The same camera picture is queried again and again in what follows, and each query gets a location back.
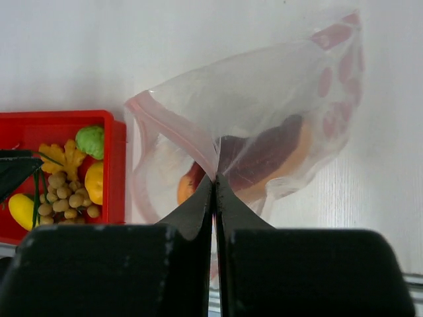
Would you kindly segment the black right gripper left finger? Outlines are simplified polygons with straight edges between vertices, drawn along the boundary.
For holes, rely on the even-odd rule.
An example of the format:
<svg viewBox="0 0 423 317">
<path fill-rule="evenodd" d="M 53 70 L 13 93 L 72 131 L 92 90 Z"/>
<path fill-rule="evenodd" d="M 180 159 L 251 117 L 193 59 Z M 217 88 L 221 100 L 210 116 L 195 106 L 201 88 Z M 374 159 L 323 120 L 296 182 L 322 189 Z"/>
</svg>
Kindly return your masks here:
<svg viewBox="0 0 423 317">
<path fill-rule="evenodd" d="M 212 185 L 154 225 L 51 225 L 21 242 L 2 316 L 207 316 Z"/>
</svg>

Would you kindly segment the green scallion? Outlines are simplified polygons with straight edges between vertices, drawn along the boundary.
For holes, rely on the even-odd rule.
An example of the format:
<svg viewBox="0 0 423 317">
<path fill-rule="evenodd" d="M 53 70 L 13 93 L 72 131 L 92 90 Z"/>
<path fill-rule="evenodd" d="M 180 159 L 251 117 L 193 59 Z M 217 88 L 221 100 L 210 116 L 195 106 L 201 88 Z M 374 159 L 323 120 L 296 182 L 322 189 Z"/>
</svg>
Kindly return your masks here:
<svg viewBox="0 0 423 317">
<path fill-rule="evenodd" d="M 49 156 L 41 153 L 39 151 L 30 151 L 32 156 L 38 155 L 39 157 L 45 158 L 47 161 L 50 161 L 58 166 L 63 166 L 62 163 L 50 158 Z M 40 215 L 38 213 L 38 208 L 40 206 L 40 182 L 42 182 L 44 190 L 47 190 L 46 179 L 44 172 L 41 170 L 40 167 L 36 169 L 33 174 L 34 178 L 34 207 L 33 207 L 33 215 L 32 215 L 32 229 L 36 228 L 40 224 Z"/>
</svg>

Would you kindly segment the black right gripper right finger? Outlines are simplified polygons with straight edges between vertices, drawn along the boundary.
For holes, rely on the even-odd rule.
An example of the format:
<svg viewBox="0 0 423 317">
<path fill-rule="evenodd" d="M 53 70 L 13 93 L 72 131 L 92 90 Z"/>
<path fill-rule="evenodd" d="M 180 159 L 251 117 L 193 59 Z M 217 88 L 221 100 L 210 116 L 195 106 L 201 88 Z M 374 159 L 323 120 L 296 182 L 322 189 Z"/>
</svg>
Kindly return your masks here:
<svg viewBox="0 0 423 317">
<path fill-rule="evenodd" d="M 378 232 L 277 229 L 215 180 L 223 316 L 414 316 L 396 255 Z"/>
</svg>

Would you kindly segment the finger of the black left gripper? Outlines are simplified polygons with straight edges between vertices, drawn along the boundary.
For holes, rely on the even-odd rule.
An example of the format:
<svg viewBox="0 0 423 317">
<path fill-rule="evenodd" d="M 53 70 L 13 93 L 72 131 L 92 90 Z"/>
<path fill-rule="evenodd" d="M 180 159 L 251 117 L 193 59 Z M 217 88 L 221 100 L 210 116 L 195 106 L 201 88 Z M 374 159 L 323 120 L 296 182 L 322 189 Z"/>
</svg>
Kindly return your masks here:
<svg viewBox="0 0 423 317">
<path fill-rule="evenodd" d="M 42 165 L 43 161 L 32 151 L 1 149 L 1 203 Z"/>
</svg>

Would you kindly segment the clear zip top bag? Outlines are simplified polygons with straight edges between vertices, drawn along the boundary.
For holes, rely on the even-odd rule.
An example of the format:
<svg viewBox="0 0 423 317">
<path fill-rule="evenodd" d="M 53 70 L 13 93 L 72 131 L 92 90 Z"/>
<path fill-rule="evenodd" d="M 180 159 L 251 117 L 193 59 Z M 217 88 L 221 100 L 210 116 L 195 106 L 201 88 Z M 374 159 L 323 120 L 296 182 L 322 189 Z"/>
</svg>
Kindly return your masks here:
<svg viewBox="0 0 423 317">
<path fill-rule="evenodd" d="M 245 202 L 259 215 L 304 188 L 345 147 L 362 99 L 362 23 L 357 8 L 321 9 L 280 43 L 174 77 L 126 102 L 130 143 L 126 218 L 156 223 L 215 178 L 220 139 L 257 137 L 300 115 L 311 126 L 307 158 Z"/>
</svg>

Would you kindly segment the brown longan bunch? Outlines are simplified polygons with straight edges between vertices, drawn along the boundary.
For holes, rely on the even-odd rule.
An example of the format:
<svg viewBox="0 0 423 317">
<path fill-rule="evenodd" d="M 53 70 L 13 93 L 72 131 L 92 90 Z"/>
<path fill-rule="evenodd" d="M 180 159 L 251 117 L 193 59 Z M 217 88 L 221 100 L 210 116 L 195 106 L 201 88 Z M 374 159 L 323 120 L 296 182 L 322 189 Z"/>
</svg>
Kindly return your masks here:
<svg viewBox="0 0 423 317">
<path fill-rule="evenodd" d="M 87 189 L 78 180 L 68 180 L 63 171 L 49 175 L 44 194 L 37 208 L 39 224 L 82 225 L 87 219 L 101 216 L 101 208 L 89 198 Z"/>
</svg>

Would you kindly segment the green round vegetable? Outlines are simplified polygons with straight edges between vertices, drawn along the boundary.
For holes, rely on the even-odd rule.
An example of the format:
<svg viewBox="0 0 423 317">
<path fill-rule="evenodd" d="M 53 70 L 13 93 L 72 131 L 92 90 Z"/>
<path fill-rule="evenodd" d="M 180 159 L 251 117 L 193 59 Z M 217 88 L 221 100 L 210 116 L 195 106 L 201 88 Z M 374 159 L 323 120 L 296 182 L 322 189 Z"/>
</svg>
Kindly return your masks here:
<svg viewBox="0 0 423 317">
<path fill-rule="evenodd" d="M 96 160 L 104 158 L 104 128 L 99 125 L 90 125 L 81 128 L 76 136 L 77 148 Z"/>
</svg>

